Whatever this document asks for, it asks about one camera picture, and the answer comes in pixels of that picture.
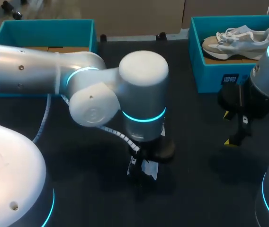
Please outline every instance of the shoelace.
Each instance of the shoelace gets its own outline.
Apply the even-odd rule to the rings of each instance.
[[[216,33],[216,38],[218,40],[218,43],[224,43],[226,41],[234,41],[234,40],[239,40],[239,38],[237,38],[237,36],[234,34],[236,31],[231,32],[232,30],[235,30],[235,28],[231,27],[229,29],[226,30],[226,32],[224,33]]]

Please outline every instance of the white robotic arm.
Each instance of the white robotic arm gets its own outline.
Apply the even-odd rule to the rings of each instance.
[[[142,172],[147,174],[142,170],[146,160],[167,162],[174,154],[172,141],[161,135],[167,82],[168,64],[154,52],[130,53],[118,68],[106,69],[91,52],[59,54],[0,46],[0,94],[67,97],[75,122],[100,127],[129,144],[133,157],[128,173],[136,181]],[[103,126],[118,110],[132,141]],[[25,136],[0,126],[0,227],[50,227],[54,200],[39,149]]]
[[[0,46],[1,94],[64,95],[72,118],[86,127],[107,123],[121,109],[129,137],[139,142],[162,131],[167,79],[167,62],[149,51],[130,53],[118,68],[106,69],[91,52]]]

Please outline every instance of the black wheel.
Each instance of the black wheel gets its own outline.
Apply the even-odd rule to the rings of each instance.
[[[22,19],[22,14],[20,14],[19,12],[14,12],[12,14],[12,17],[15,19],[15,20],[20,20]]]
[[[7,13],[10,13],[14,9],[14,7],[8,1],[3,1],[1,7]]]

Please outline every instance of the screw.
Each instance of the screw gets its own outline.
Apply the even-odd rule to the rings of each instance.
[[[256,66],[254,67],[254,71],[255,71],[255,72],[259,71],[259,68],[260,68],[259,65],[256,65]]]

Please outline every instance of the shoe sole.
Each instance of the shoe sole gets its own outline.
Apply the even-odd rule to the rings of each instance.
[[[213,53],[213,52],[205,50],[204,48],[203,48],[203,50],[206,53],[208,53],[209,55],[211,55],[217,59],[221,59],[221,60],[227,60],[228,58],[230,58],[231,56],[234,56],[234,55],[242,55],[242,56],[249,58],[249,59],[259,60],[263,55],[263,53],[251,52],[251,51],[242,51],[242,52],[238,52],[238,53],[222,54],[222,53]]]

